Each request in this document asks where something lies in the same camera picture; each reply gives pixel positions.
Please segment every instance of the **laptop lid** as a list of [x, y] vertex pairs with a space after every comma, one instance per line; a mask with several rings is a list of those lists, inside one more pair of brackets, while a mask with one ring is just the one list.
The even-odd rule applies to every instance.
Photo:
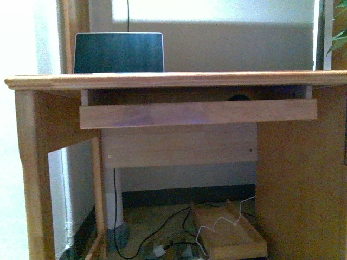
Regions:
[[80, 33], [75, 46], [74, 73], [164, 71], [161, 33]]

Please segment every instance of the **wood grain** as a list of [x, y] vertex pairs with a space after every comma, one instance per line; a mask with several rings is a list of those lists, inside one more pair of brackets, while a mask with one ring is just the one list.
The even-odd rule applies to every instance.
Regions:
[[11, 76], [5, 80], [17, 90], [85, 90], [237, 85], [342, 85], [347, 71], [243, 71], [107, 73]]
[[106, 260], [107, 258], [101, 255], [103, 248], [105, 247], [105, 236], [104, 234], [97, 235], [91, 249], [89, 250], [85, 260]]
[[102, 129], [107, 168], [256, 161], [256, 124]]
[[16, 92], [18, 144], [23, 166], [30, 259], [55, 260], [44, 110], [36, 92]]
[[62, 5], [67, 73], [73, 73], [76, 34], [90, 32], [89, 3], [86, 0], [63, 0]]
[[18, 143], [23, 165], [30, 259], [55, 259], [48, 153], [98, 136], [79, 128], [79, 101], [16, 91]]
[[99, 256], [107, 259], [107, 222], [106, 222], [106, 198], [104, 189], [104, 174], [102, 171], [102, 152], [100, 135], [92, 139], [93, 152], [93, 176], [94, 176], [94, 197], [95, 197], [95, 215], [97, 221], [98, 237], [101, 236], [98, 243]]
[[258, 124], [256, 215], [270, 259], [344, 259], [346, 86], [313, 91], [318, 120]]
[[317, 118], [317, 100], [189, 102], [80, 107], [82, 129], [226, 124]]
[[[192, 208], [195, 225], [211, 228], [219, 217], [234, 223], [239, 218], [238, 209], [227, 202], [226, 208]], [[215, 226], [215, 233], [202, 229], [201, 238], [211, 260], [238, 260], [267, 256], [266, 241], [258, 234], [248, 220], [241, 216], [238, 225], [220, 220]]]

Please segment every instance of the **black cable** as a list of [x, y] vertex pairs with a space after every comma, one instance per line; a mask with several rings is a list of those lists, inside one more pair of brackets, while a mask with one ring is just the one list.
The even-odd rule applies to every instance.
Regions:
[[167, 222], [168, 222], [171, 218], [173, 218], [175, 215], [177, 215], [177, 214], [179, 214], [179, 213], [181, 213], [181, 212], [183, 212], [183, 211], [185, 211], [185, 210], [187, 210], [187, 209], [190, 209], [190, 207], [186, 207], [186, 208], [184, 208], [184, 209], [182, 209], [182, 210], [180, 210], [180, 211], [177, 211], [177, 212], [175, 212], [174, 214], [170, 215], [170, 216], [164, 221], [164, 223], [160, 226], [159, 229], [157, 229], [157, 230], [154, 231], [152, 234], [150, 234], [149, 236], [147, 236], [147, 237], [141, 242], [141, 244], [140, 244], [140, 246], [139, 246], [139, 248], [138, 248], [138, 250], [137, 250], [137, 252], [136, 252], [136, 254], [135, 254], [134, 256], [132, 256], [132, 257], [125, 257], [125, 256], [123, 256], [123, 255], [121, 254], [121, 252], [119, 251], [119, 248], [118, 248], [118, 246], [117, 246], [117, 241], [116, 241], [116, 239], [115, 239], [115, 224], [116, 224], [116, 222], [117, 222], [117, 190], [116, 190], [116, 188], [115, 188], [115, 168], [113, 169], [113, 184], [114, 184], [114, 194], [115, 194], [115, 217], [114, 217], [113, 240], [114, 240], [114, 246], [115, 246], [115, 249], [116, 249], [117, 253], [119, 254], [119, 256], [120, 256], [121, 258], [123, 258], [123, 259], [125, 259], [125, 260], [131, 260], [131, 259], [134, 259], [135, 257], [137, 257], [138, 254], [140, 253], [140, 250], [141, 250], [142, 245], [143, 245], [148, 239], [150, 239], [152, 236], [154, 236], [156, 233], [158, 233], [158, 232], [167, 224]]
[[166, 250], [166, 249], [168, 249], [168, 248], [170, 248], [172, 246], [175, 246], [175, 245], [197, 245], [197, 243], [192, 243], [192, 242], [177, 242], [177, 243], [174, 243], [174, 242], [172, 242], [172, 243], [170, 243], [170, 245], [167, 245], [166, 247], [164, 247], [164, 249]]
[[129, 8], [129, 0], [127, 0], [127, 3], [128, 3], [128, 33], [130, 32], [129, 30], [129, 25], [130, 25], [130, 8]]
[[251, 216], [251, 217], [255, 217], [256, 218], [256, 215], [253, 215], [253, 214], [249, 214], [249, 213], [246, 213], [246, 212], [241, 212], [242, 214], [245, 214], [245, 215], [248, 215], [248, 216]]
[[[185, 210], [187, 210], [187, 209], [190, 209], [190, 210], [189, 210], [188, 214], [185, 216], [185, 219], [184, 219], [184, 221], [183, 221], [183, 223], [182, 223], [182, 228], [184, 229], [184, 231], [185, 231], [186, 233], [190, 234], [190, 235], [193, 236], [193, 237], [196, 237], [195, 235], [189, 233], [189, 232], [188, 232], [187, 230], [185, 230], [185, 228], [184, 228], [184, 224], [185, 224], [185, 222], [187, 221], [187, 219], [188, 219], [188, 217], [189, 217], [189, 215], [190, 215], [190, 212], [191, 212], [191, 207], [189, 206], [189, 207], [186, 207], [186, 208], [184, 208], [184, 209], [182, 209], [182, 210], [179, 210], [179, 211], [175, 212], [174, 214], [170, 215], [170, 216], [164, 221], [164, 223], [159, 227], [159, 229], [157, 229], [157, 230], [154, 231], [152, 234], [150, 234], [149, 236], [147, 236], [147, 237], [140, 243], [140, 246], [139, 246], [139, 248], [138, 248], [138, 250], [137, 250], [137, 252], [136, 252], [136, 254], [135, 254], [134, 256], [132, 256], [132, 257], [125, 257], [125, 256], [123, 256], [123, 255], [121, 254], [121, 252], [119, 251], [119, 248], [118, 248], [118, 246], [117, 246], [117, 240], [116, 240], [116, 238], [115, 238], [115, 229], [116, 229], [116, 223], [117, 223], [117, 189], [116, 189], [116, 184], [115, 184], [115, 168], [113, 169], [113, 185], [114, 185], [114, 196], [115, 196], [115, 210], [114, 210], [114, 211], [115, 211], [115, 216], [114, 216], [113, 240], [114, 240], [115, 249], [116, 249], [117, 253], [119, 254], [119, 256], [120, 256], [121, 258], [123, 258], [123, 259], [125, 259], [125, 260], [132, 260], [132, 259], [134, 259], [135, 257], [137, 257], [138, 254], [140, 253], [140, 250], [141, 250], [142, 245], [143, 245], [148, 239], [150, 239], [152, 236], [154, 236], [156, 233], [158, 233], [158, 232], [167, 224], [167, 222], [168, 222], [171, 218], [173, 218], [175, 215], [177, 215], [177, 214], [179, 214], [179, 213], [181, 213], [181, 212], [183, 212], [183, 211], [185, 211]], [[199, 204], [203, 204], [203, 205], [207, 205], [207, 206], [212, 206], [212, 207], [218, 207], [218, 206], [215, 206], [215, 205], [206, 203], [206, 202], [196, 203], [195, 205], [199, 205]], [[184, 243], [184, 244], [196, 244], [196, 243], [189, 243], [189, 242], [178, 242], [178, 243], [174, 243], [174, 245], [175, 245], [175, 244], [183, 244], [183, 243]]]

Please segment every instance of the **desk side panel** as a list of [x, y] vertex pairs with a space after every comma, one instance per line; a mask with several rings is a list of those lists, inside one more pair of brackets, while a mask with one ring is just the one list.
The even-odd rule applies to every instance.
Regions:
[[100, 134], [80, 130], [76, 99], [37, 91], [15, 99], [30, 259], [55, 259], [48, 153]]
[[315, 89], [318, 120], [258, 124], [256, 211], [270, 259], [344, 259], [346, 87]]

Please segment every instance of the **dark baseboard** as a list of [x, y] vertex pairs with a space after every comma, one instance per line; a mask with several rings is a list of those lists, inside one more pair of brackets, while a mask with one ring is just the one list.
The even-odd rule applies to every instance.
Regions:
[[123, 192], [123, 207], [163, 206], [191, 202], [225, 202], [227, 199], [247, 199], [254, 195], [255, 184], [127, 191]]
[[77, 230], [74, 236], [74, 245], [64, 252], [64, 254], [60, 257], [60, 260], [80, 259], [95, 228], [95, 208], [93, 208], [85, 221], [82, 223], [81, 227]]

